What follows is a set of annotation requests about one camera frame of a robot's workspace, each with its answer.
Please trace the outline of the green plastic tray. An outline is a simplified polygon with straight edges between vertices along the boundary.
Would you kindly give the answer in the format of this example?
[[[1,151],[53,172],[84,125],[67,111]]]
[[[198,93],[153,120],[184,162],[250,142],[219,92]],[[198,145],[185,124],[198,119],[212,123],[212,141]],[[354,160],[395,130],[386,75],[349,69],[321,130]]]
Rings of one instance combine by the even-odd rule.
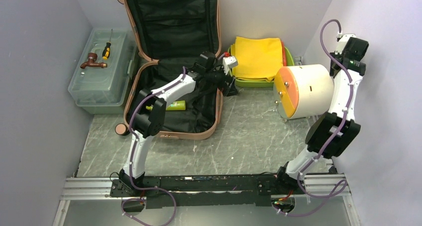
[[[294,66],[294,58],[292,57],[289,49],[285,46],[287,56],[287,66]],[[267,82],[264,80],[253,81],[253,80],[240,80],[235,79],[235,85],[242,88],[272,88],[274,81]]]

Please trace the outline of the yellow cloth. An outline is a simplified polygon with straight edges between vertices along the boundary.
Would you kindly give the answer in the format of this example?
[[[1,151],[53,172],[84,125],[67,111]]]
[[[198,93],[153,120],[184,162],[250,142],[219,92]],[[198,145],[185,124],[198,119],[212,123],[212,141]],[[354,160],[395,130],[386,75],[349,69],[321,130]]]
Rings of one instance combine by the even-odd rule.
[[[233,75],[245,81],[271,82],[284,66],[284,46],[280,38],[249,39],[236,37],[231,54],[238,61]]]

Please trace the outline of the cream appliance with orange rim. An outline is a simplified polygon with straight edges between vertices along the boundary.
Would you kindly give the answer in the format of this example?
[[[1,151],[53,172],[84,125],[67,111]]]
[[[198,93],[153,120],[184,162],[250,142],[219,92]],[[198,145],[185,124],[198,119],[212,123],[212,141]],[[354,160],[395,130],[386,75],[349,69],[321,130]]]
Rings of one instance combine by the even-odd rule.
[[[274,102],[283,121],[323,114],[333,91],[333,80],[321,64],[284,66],[274,78]]]

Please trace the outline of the red printed package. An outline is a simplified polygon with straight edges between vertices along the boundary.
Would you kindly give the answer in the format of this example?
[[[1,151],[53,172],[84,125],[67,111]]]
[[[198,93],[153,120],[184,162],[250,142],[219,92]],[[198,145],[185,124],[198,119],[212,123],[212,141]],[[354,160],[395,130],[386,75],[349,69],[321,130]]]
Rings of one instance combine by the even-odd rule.
[[[285,49],[285,45],[284,42],[282,40],[281,41],[281,45],[282,45],[282,59],[283,59],[283,66],[287,66],[287,56],[286,56],[286,49]]]

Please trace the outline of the green yellow bottle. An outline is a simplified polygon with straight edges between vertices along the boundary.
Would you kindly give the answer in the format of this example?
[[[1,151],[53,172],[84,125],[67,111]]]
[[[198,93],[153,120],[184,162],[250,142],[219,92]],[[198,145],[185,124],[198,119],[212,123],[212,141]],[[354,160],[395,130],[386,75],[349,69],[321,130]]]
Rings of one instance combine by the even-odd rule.
[[[148,111],[152,111],[154,105],[145,106],[145,109]],[[175,101],[172,102],[169,106],[166,107],[165,111],[185,111],[186,110],[186,101]]]

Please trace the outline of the pink hard-shell suitcase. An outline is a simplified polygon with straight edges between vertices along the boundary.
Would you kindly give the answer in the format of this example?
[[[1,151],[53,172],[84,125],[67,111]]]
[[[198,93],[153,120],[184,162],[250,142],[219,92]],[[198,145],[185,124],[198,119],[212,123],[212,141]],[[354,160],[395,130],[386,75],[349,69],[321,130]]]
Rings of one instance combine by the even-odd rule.
[[[218,0],[122,0],[135,36],[139,56],[124,109],[124,124],[142,90],[160,88],[179,77],[183,68],[205,64],[201,54],[221,52]],[[193,92],[181,97],[184,111],[167,111],[160,137],[203,140],[210,137],[222,110],[216,71],[198,75]]]

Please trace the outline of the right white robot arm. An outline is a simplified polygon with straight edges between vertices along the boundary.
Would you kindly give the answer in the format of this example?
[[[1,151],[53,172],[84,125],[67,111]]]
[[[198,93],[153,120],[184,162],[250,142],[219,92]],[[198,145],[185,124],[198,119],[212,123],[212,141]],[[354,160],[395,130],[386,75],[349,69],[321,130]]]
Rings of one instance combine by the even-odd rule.
[[[336,50],[329,54],[329,75],[334,86],[330,106],[310,127],[306,148],[280,168],[274,180],[277,192],[285,194],[297,188],[313,164],[321,158],[340,156],[360,132],[361,126],[355,121],[354,104],[366,71],[366,64],[361,60],[368,47],[368,41],[355,34],[338,38]]]

